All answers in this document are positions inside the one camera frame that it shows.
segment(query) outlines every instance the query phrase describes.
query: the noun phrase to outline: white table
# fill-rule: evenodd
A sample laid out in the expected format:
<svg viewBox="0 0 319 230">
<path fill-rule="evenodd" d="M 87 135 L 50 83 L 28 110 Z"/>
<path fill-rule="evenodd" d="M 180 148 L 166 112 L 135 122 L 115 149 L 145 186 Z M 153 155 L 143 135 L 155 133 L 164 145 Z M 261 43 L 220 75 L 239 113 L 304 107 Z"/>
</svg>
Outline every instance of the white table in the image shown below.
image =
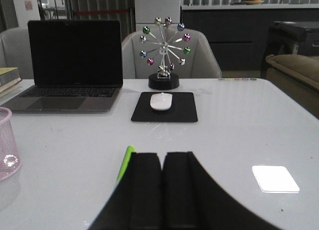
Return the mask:
<svg viewBox="0 0 319 230">
<path fill-rule="evenodd" d="M 21 89 L 31 83 L 24 80 Z M 0 228 L 87 229 L 133 145 L 162 162 L 166 152 L 193 151 L 230 195 L 263 219 L 285 230 L 319 229 L 318 119 L 266 80 L 182 79 L 174 91 L 194 93 L 197 123 L 131 122 L 143 91 L 152 91 L 147 80 L 125 80 L 108 113 L 14 114 L 22 167 L 0 182 Z M 253 165 L 285 166 L 300 192 L 262 192 Z"/>
</svg>

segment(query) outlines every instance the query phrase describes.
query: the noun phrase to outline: laptop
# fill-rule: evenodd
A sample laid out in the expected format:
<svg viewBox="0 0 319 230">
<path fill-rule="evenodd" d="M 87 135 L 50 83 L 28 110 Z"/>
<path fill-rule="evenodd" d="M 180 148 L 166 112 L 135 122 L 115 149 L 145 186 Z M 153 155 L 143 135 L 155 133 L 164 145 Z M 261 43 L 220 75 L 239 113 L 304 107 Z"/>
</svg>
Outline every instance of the laptop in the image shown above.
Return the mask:
<svg viewBox="0 0 319 230">
<path fill-rule="evenodd" d="M 28 22 L 35 85 L 3 104 L 13 112 L 108 111 L 123 85 L 117 20 Z"/>
</svg>

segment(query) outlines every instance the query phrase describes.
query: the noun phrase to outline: colorful metal ball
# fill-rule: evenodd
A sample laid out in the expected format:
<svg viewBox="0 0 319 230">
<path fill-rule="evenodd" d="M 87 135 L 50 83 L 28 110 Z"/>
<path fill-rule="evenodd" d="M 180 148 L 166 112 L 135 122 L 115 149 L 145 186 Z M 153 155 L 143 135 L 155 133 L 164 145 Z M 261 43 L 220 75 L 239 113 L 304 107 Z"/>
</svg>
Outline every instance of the colorful metal ball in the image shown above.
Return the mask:
<svg viewBox="0 0 319 230">
<path fill-rule="evenodd" d="M 168 27 L 171 24 L 171 18 L 170 17 L 166 17 L 165 18 L 165 25 Z"/>
<path fill-rule="evenodd" d="M 143 33 L 144 33 L 144 34 L 149 34 L 150 31 L 151 31 L 151 29 L 150 29 L 148 26 L 144 26 L 144 27 L 143 27 Z"/>
<path fill-rule="evenodd" d="M 155 24 L 156 25 L 160 25 L 161 24 L 161 18 L 160 17 L 156 17 L 155 18 Z"/>
<path fill-rule="evenodd" d="M 142 44 L 144 44 L 144 43 L 146 42 L 146 37 L 145 37 L 145 35 L 141 35 L 141 37 L 140 37 L 140 42 L 141 42 Z"/>
<path fill-rule="evenodd" d="M 146 61 L 148 65 L 153 65 L 154 64 L 154 59 L 153 58 L 148 58 Z"/>
<path fill-rule="evenodd" d="M 147 55 L 146 51 L 141 50 L 141 52 L 140 52 L 140 57 L 141 57 L 141 58 L 145 58 L 146 55 Z"/>
<path fill-rule="evenodd" d="M 174 65 L 173 63 L 170 64 L 170 65 L 169 65 L 169 69 L 170 69 L 170 70 L 174 70 L 174 69 L 175 69 L 175 65 Z"/>
<path fill-rule="evenodd" d="M 179 23 L 178 25 L 177 25 L 177 30 L 178 31 L 183 31 L 185 29 L 185 25 L 183 24 L 183 23 Z"/>
<path fill-rule="evenodd" d="M 185 42 L 188 42 L 188 41 L 190 41 L 190 34 L 184 34 L 184 36 L 183 36 L 183 40 L 185 41 Z"/>
<path fill-rule="evenodd" d="M 178 63 L 179 63 L 180 65 L 185 65 L 185 59 L 180 58 L 179 61 L 178 61 Z"/>
<path fill-rule="evenodd" d="M 184 52 L 184 54 L 190 54 L 190 48 L 189 47 L 185 47 L 183 52 Z"/>
</svg>

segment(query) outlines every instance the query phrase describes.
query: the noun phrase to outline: black laptop screen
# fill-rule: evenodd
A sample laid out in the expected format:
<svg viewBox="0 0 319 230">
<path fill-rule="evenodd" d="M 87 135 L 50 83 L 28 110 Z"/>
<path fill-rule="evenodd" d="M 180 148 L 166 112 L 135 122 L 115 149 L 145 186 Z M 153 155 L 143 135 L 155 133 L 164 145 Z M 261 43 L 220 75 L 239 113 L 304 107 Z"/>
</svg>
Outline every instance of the black laptop screen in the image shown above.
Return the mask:
<svg viewBox="0 0 319 230">
<path fill-rule="evenodd" d="M 117 20 L 35 20 L 28 29 L 36 85 L 123 83 Z"/>
</svg>

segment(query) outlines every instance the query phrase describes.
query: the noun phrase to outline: stack of books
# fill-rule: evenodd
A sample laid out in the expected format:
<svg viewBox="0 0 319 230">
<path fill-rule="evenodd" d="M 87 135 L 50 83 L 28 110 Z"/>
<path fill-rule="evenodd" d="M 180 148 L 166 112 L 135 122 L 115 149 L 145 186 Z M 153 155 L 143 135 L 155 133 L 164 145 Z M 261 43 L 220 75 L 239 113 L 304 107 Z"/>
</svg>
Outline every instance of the stack of books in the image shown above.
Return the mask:
<svg viewBox="0 0 319 230">
<path fill-rule="evenodd" d="M 0 68 L 0 97 L 15 89 L 21 81 L 17 67 Z"/>
</svg>

